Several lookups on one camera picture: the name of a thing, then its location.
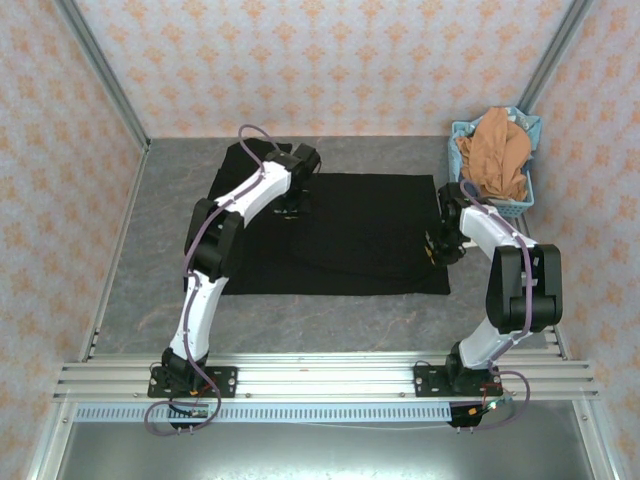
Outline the black t-shirt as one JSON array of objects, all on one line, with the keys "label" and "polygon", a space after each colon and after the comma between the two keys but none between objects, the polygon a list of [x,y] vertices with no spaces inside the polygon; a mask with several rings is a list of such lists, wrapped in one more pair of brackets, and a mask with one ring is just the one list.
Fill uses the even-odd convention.
[{"label": "black t-shirt", "polygon": [[439,221],[430,175],[320,173],[295,220],[271,202],[246,227],[227,295],[448,295],[425,249]]}]

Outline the blue plastic basket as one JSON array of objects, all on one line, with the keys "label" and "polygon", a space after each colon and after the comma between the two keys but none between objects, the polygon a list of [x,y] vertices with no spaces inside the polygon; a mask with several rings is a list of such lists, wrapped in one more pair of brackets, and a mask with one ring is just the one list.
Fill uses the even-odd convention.
[{"label": "blue plastic basket", "polygon": [[[462,165],[462,157],[458,148],[454,145],[454,140],[461,136],[471,136],[477,124],[482,119],[483,115],[476,120],[472,121],[455,121],[451,124],[450,137],[447,145],[448,154],[448,173],[449,180],[459,183],[466,180],[460,173]],[[531,168],[533,166],[534,153],[531,151],[529,160],[525,163],[523,171],[527,177],[527,196],[523,202],[517,202],[513,200],[500,200],[496,198],[489,198],[489,200],[496,205],[500,214],[504,217],[515,218],[523,214],[528,208],[534,204],[534,193],[531,181]]]}]

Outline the tan t-shirt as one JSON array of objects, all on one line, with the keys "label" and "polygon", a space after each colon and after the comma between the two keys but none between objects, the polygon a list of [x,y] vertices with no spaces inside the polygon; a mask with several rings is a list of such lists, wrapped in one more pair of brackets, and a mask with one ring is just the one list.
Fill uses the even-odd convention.
[{"label": "tan t-shirt", "polygon": [[523,171],[532,146],[526,131],[508,119],[507,109],[491,107],[471,136],[454,140],[462,165],[460,173],[484,197],[523,202],[527,177]]}]

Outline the light blue patterned cloth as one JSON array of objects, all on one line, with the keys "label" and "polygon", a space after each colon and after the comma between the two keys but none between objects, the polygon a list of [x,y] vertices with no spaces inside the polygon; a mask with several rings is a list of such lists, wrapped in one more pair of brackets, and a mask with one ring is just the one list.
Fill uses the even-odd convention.
[{"label": "light blue patterned cloth", "polygon": [[515,123],[527,134],[531,143],[531,151],[536,151],[541,137],[542,119],[539,116],[527,115],[516,107],[506,107],[505,110],[508,120]]}]

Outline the grey metal shelf panel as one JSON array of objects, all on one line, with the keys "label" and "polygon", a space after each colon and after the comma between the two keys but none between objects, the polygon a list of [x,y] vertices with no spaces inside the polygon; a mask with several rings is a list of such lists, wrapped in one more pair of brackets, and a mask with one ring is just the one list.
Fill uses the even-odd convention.
[{"label": "grey metal shelf panel", "polygon": [[59,480],[594,480],[573,427],[539,421],[457,434],[440,426],[217,424],[158,438],[79,424]]}]

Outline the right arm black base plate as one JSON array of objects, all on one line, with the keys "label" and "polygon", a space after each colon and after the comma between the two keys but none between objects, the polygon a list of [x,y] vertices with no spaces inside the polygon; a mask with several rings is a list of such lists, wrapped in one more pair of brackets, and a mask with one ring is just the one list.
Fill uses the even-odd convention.
[{"label": "right arm black base plate", "polygon": [[498,397],[502,384],[488,370],[462,368],[454,372],[445,365],[418,364],[413,368],[417,397]]}]

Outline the aluminium mounting rail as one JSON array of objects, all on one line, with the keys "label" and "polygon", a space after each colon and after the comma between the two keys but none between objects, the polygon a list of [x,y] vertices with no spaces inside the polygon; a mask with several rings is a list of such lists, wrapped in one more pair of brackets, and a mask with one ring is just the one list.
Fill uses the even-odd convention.
[{"label": "aluminium mounting rail", "polygon": [[[275,403],[415,401],[415,363],[443,363],[440,352],[358,352],[212,355],[214,366],[235,366],[235,399]],[[142,402],[152,359],[143,355],[96,355],[62,367],[57,401]],[[505,387],[521,400],[600,399],[603,387],[586,361],[564,360],[553,349],[518,349],[497,364]]]}]

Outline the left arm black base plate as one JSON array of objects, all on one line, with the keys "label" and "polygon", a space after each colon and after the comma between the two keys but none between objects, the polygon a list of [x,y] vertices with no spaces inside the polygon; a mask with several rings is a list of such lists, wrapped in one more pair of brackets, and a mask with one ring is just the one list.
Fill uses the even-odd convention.
[{"label": "left arm black base plate", "polygon": [[[237,367],[205,366],[204,372],[218,388],[223,399],[235,397],[238,381]],[[194,370],[187,371],[185,376],[179,376],[165,367],[153,366],[147,396],[159,399],[201,399],[214,398],[216,393],[210,384]]]}]

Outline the aluminium frame post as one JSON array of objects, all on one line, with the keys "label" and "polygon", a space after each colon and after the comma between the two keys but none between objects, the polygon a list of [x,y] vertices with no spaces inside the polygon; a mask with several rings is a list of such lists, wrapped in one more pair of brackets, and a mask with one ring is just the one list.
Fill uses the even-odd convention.
[{"label": "aluminium frame post", "polygon": [[85,19],[76,0],[52,0],[79,44],[106,95],[113,103],[126,129],[135,143],[147,151],[151,139],[129,101],[121,82],[111,67],[107,56]]},{"label": "aluminium frame post", "polygon": [[589,13],[594,0],[572,0],[516,107],[530,113],[541,97],[565,51]]}]

